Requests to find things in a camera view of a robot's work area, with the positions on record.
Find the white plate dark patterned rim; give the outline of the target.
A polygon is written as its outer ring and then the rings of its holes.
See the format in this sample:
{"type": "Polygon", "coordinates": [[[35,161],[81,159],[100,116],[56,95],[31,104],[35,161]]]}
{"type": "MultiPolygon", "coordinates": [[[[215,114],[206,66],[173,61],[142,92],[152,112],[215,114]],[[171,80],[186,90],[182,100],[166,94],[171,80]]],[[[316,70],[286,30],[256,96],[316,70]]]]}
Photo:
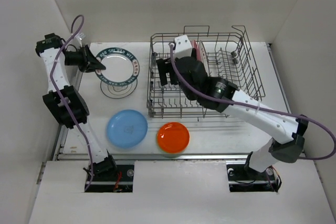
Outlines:
{"type": "Polygon", "coordinates": [[[105,69],[95,70],[101,82],[116,87],[124,87],[135,82],[140,73],[140,64],[130,51],[112,47],[100,51],[96,59],[105,69]]]}

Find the white plate green rim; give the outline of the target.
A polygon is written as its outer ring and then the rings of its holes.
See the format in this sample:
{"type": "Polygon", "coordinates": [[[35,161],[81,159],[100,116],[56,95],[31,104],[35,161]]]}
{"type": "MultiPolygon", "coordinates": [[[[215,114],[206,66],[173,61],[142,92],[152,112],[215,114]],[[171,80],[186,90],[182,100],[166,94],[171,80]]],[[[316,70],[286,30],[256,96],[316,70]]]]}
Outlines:
{"type": "Polygon", "coordinates": [[[122,99],[122,98],[126,98],[130,96],[137,88],[137,85],[138,85],[137,80],[135,80],[133,83],[127,86],[122,86],[122,87],[112,86],[112,85],[108,85],[106,83],[100,82],[100,90],[108,98],[122,99]]]}

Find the pink plate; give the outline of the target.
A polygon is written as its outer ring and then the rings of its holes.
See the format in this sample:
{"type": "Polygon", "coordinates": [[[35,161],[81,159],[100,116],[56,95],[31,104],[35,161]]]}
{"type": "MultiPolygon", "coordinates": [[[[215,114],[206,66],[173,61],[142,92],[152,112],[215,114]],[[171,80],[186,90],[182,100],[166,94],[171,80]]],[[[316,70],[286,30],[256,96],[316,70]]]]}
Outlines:
{"type": "Polygon", "coordinates": [[[192,41],[192,46],[193,46],[193,49],[192,49],[192,54],[191,56],[193,58],[195,58],[196,60],[198,61],[202,61],[202,57],[201,57],[201,53],[200,53],[200,49],[199,49],[199,45],[197,44],[197,41],[196,40],[193,40],[192,41]]]}

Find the blue plate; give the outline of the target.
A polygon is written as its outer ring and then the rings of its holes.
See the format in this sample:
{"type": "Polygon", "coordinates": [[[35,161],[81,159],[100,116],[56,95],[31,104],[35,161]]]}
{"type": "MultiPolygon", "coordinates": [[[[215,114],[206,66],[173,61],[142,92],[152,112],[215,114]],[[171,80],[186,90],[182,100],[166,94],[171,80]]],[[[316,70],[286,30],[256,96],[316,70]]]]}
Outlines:
{"type": "Polygon", "coordinates": [[[121,149],[131,149],[146,137],[148,121],[136,110],[122,110],[111,117],[106,126],[106,136],[110,144],[121,149]]]}

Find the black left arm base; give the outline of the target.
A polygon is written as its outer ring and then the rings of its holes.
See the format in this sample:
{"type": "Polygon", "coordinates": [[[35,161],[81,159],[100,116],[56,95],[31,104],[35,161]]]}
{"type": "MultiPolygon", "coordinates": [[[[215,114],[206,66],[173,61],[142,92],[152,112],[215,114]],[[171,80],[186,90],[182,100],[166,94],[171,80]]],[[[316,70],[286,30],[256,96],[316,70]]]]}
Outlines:
{"type": "Polygon", "coordinates": [[[115,174],[96,177],[90,182],[87,176],[84,188],[86,193],[132,193],[134,179],[134,164],[119,164],[115,174]]]}

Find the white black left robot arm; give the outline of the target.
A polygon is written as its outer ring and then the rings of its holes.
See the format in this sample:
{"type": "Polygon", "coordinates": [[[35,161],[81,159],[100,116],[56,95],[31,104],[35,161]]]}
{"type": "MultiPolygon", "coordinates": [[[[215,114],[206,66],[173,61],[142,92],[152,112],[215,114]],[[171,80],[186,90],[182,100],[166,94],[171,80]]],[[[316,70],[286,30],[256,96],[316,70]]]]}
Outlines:
{"type": "Polygon", "coordinates": [[[77,66],[85,72],[104,70],[105,66],[91,53],[87,45],[67,51],[66,42],[54,33],[37,42],[36,53],[43,60],[48,74],[48,91],[43,102],[56,121],[68,129],[77,129],[78,138],[86,147],[90,168],[95,179],[112,180],[118,168],[111,154],[103,147],[89,123],[89,109],[78,90],[70,84],[66,66],[77,66]]]}

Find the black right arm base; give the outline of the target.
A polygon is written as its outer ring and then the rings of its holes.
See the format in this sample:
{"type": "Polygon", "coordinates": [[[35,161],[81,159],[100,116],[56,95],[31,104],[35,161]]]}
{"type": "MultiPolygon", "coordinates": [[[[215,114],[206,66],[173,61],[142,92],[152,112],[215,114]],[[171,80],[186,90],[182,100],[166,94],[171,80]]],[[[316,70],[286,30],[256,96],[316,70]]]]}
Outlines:
{"type": "Polygon", "coordinates": [[[282,179],[273,166],[262,173],[247,170],[244,164],[227,164],[226,169],[231,193],[277,193],[282,186],[282,179]]]}

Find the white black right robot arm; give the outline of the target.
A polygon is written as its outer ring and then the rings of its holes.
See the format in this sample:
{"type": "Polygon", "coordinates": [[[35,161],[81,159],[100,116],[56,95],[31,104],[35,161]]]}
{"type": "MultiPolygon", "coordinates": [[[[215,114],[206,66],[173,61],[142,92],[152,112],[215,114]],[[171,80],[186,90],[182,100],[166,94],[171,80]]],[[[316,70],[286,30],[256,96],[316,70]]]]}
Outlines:
{"type": "Polygon", "coordinates": [[[238,117],[270,135],[267,144],[249,153],[243,166],[246,177],[254,179],[277,162],[295,163],[299,159],[308,127],[305,117],[273,113],[227,79],[208,76],[204,64],[194,57],[158,59],[156,65],[161,85],[177,84],[188,100],[238,117]]]}

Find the white plate orange sunburst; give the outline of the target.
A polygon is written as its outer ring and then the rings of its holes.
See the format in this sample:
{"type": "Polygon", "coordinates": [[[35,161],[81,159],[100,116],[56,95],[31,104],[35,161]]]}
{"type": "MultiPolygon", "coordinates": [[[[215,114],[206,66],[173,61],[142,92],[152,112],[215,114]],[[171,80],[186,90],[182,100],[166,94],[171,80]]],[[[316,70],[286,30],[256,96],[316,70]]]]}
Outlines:
{"type": "Polygon", "coordinates": [[[205,71],[207,73],[207,75],[209,76],[209,66],[208,66],[208,61],[207,61],[207,53],[205,50],[205,46],[203,44],[203,42],[200,40],[198,43],[198,48],[200,51],[200,61],[203,63],[205,71]]]}

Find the aluminium front rail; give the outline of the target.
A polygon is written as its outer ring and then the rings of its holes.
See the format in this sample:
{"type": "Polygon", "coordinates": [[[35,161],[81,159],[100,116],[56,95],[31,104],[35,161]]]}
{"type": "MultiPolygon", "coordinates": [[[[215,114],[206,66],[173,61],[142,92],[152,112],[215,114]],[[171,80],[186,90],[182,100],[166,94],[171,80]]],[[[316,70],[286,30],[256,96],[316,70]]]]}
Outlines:
{"type": "MultiPolygon", "coordinates": [[[[115,160],[143,160],[143,161],[160,161],[160,160],[245,160],[247,155],[174,155],[174,154],[112,154],[115,160]]],[[[87,160],[87,154],[57,154],[53,161],[80,161],[87,160]]]]}

